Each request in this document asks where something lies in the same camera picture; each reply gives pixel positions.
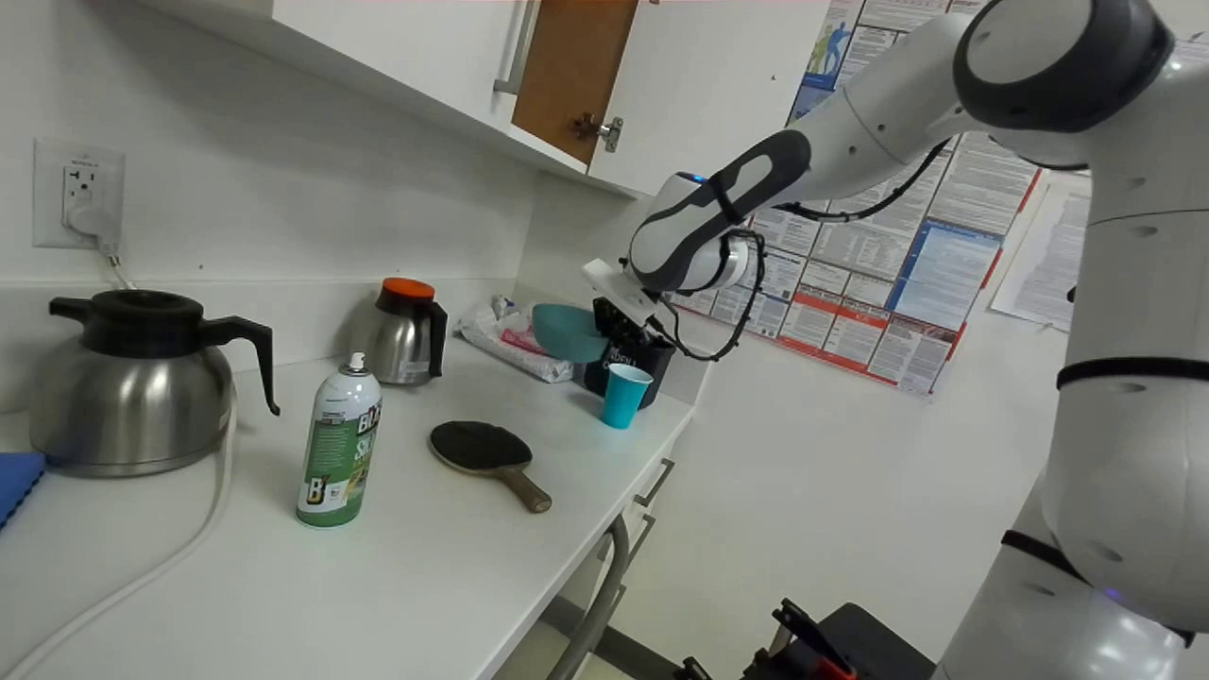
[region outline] plastic bottle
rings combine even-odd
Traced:
[[[341,373],[313,392],[305,478],[297,492],[297,523],[348,526],[365,498],[373,435],[381,415],[381,385],[357,352]]]

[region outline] electrical outlet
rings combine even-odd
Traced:
[[[86,143],[35,143],[35,247],[117,261],[125,159]]]

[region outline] white countertop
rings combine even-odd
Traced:
[[[331,366],[280,366],[282,421],[242,373],[232,511],[173,575],[120,605],[35,680],[471,680],[491,676],[593,541],[675,443],[693,409],[663,397],[626,435],[598,397],[547,388],[449,343],[445,380],[386,392],[364,516],[294,523],[311,397]],[[532,448],[547,516],[427,454],[445,421],[489,421]],[[24,451],[0,421],[0,451]],[[0,672],[101,592],[178,550],[213,506],[214,459],[151,479],[47,478],[0,533]]]

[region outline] stainless steel kettle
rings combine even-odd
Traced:
[[[202,304],[166,290],[53,298],[48,315],[85,337],[48,356],[32,402],[32,443],[71,478],[154,478],[222,448],[232,366],[214,343],[256,347],[272,412],[272,330],[204,320]]]
[[[423,279],[381,279],[377,304],[352,330],[352,352],[381,385],[423,385],[441,380],[445,310]]]

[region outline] blue object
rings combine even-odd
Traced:
[[[43,472],[47,472],[47,459],[39,459],[39,454],[0,454],[0,531],[12,523],[12,516],[35,492]]]
[[[650,388],[650,373],[630,366],[630,364],[610,364],[610,385],[603,385],[603,409],[600,409],[600,421],[614,426],[614,430],[626,430],[637,415],[637,406]]]
[[[532,308],[532,337],[546,356],[563,364],[598,364],[610,342],[583,308]]]

